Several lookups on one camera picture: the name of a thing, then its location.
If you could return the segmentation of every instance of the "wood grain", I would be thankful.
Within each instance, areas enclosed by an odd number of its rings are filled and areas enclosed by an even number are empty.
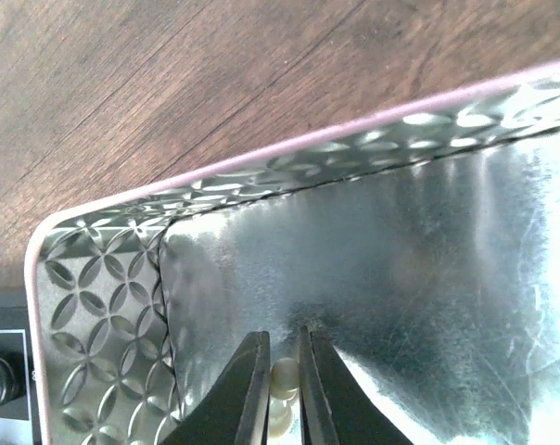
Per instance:
[[[50,213],[560,57],[560,0],[0,0],[0,286]]]

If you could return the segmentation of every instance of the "diamond plate pattern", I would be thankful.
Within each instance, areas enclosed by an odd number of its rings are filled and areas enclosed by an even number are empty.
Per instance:
[[[560,78],[59,224],[45,240],[37,277],[53,437],[157,443],[183,418],[159,286],[159,240],[173,218],[556,128]]]

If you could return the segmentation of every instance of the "shiny metal surface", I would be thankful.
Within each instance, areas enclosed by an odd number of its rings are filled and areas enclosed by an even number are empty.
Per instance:
[[[309,324],[414,443],[560,444],[560,133],[176,222],[160,272],[182,413]]]

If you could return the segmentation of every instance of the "black device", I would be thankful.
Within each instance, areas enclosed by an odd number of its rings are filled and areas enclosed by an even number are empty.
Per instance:
[[[41,444],[24,289],[0,291],[0,444]]]

